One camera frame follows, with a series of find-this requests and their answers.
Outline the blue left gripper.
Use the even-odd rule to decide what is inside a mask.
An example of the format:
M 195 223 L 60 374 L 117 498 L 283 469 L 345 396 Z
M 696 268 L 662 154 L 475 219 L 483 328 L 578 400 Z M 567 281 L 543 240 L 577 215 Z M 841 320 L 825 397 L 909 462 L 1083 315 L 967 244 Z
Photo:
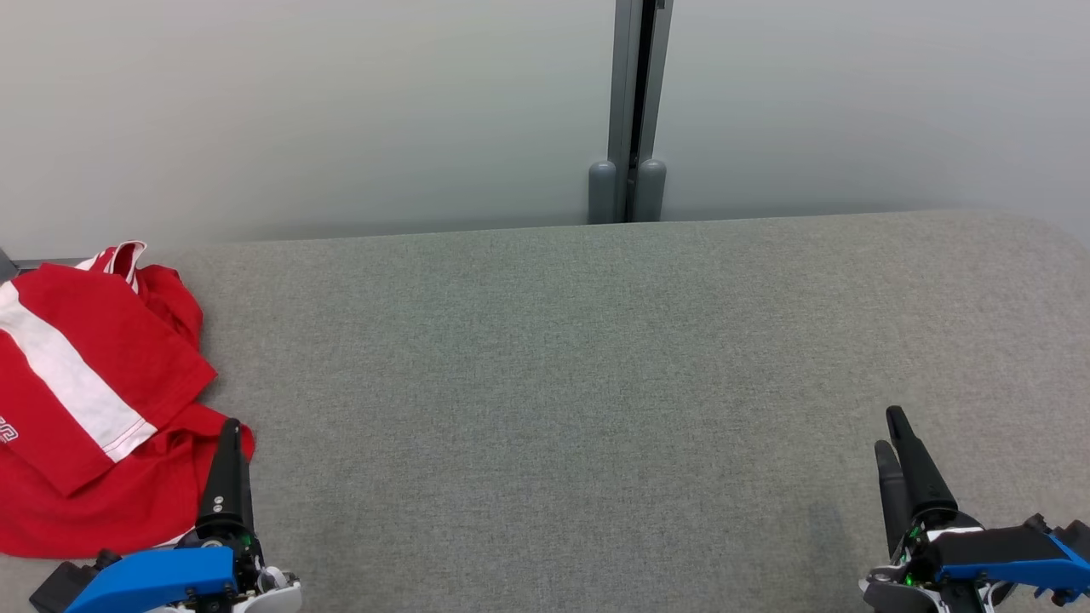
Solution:
M 175 546 L 129 554 L 98 570 L 66 612 L 232 612 L 256 594 L 250 462 L 241 423 L 226 419 L 198 506 L 198 528 Z

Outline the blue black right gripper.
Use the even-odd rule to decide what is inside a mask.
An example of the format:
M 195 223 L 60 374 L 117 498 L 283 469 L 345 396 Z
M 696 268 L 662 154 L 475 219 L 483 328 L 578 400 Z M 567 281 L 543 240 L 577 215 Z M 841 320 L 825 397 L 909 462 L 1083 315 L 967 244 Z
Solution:
M 1039 514 L 1006 528 L 985 528 L 958 512 L 927 444 L 900 406 L 886 409 L 891 442 L 875 443 L 885 539 L 896 582 L 937 591 L 950 582 L 996 582 L 1038 593 L 1086 593 L 1087 524 L 1047 526 Z M 932 522 L 927 524 L 924 517 Z

